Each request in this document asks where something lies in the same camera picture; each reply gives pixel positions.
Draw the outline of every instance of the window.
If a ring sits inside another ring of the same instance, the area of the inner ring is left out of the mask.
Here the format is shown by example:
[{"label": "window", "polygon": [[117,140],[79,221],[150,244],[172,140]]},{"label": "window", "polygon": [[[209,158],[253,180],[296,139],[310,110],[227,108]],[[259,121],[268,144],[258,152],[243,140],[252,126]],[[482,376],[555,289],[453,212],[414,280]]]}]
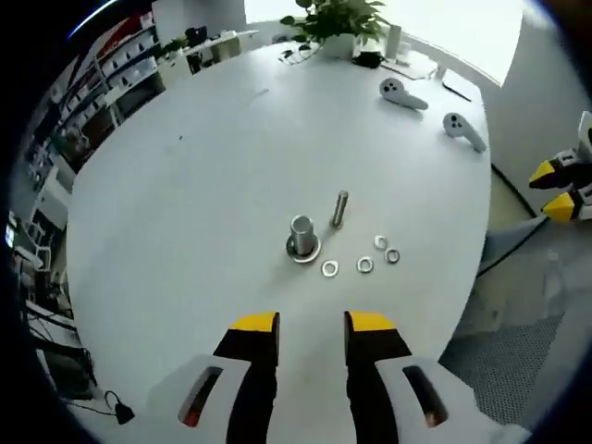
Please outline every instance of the window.
[{"label": "window", "polygon": [[[413,37],[486,73],[508,74],[522,24],[522,0],[382,0],[382,16]],[[302,16],[294,0],[245,0],[247,23]]]}]

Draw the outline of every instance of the white round table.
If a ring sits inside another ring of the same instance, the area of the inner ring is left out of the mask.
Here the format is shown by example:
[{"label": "white round table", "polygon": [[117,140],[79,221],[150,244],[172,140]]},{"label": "white round table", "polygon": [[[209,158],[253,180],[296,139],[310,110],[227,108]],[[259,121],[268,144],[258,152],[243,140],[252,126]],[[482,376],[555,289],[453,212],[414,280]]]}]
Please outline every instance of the white round table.
[{"label": "white round table", "polygon": [[[343,312],[396,322],[437,359],[463,313],[487,229],[489,152],[447,137],[462,113],[487,141],[481,104],[436,80],[401,79],[430,104],[381,99],[395,73],[270,46],[209,68],[124,122],[76,178],[68,280],[80,339],[103,389],[141,408],[149,390],[238,318],[281,317],[268,442],[355,442],[345,392]],[[344,226],[328,221],[338,192]],[[313,265],[286,254],[291,219],[311,217]],[[387,265],[373,244],[401,252]],[[375,259],[362,275],[356,262]],[[323,277],[320,265],[339,262]]]}]

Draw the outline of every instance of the potted plant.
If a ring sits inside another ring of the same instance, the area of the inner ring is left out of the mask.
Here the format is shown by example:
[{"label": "potted plant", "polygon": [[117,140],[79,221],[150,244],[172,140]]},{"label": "potted plant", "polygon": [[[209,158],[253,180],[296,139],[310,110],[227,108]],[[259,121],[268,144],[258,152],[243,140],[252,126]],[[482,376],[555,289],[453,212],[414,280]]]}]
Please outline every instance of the potted plant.
[{"label": "potted plant", "polygon": [[306,11],[305,18],[286,16],[280,23],[288,25],[298,34],[292,40],[301,43],[300,50],[310,49],[311,43],[323,47],[328,56],[352,58],[353,44],[359,37],[364,44],[368,39],[378,41],[386,37],[381,23],[389,23],[378,15],[378,6],[384,4],[367,0],[296,0]]}]

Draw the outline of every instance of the white pot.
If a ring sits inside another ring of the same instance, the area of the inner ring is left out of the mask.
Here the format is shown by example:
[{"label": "white pot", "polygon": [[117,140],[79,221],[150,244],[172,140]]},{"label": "white pot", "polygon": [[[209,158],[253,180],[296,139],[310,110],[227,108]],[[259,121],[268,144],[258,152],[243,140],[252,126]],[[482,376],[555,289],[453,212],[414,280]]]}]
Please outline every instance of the white pot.
[{"label": "white pot", "polygon": [[353,34],[332,35],[325,40],[323,54],[327,57],[351,60],[354,41]]}]

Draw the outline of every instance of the white vr controller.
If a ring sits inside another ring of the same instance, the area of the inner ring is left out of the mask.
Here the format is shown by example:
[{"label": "white vr controller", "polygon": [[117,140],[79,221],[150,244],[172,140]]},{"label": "white vr controller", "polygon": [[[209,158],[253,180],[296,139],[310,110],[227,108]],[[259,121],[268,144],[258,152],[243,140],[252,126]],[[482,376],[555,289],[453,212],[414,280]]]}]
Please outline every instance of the white vr controller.
[{"label": "white vr controller", "polygon": [[407,106],[412,109],[427,109],[428,107],[427,102],[406,92],[405,86],[398,79],[388,78],[382,80],[379,90],[380,95],[393,104]]},{"label": "white vr controller", "polygon": [[481,139],[481,136],[475,131],[475,128],[466,121],[466,118],[458,113],[448,113],[443,120],[444,130],[450,137],[464,137],[475,148],[475,151],[483,153],[487,145]]}]

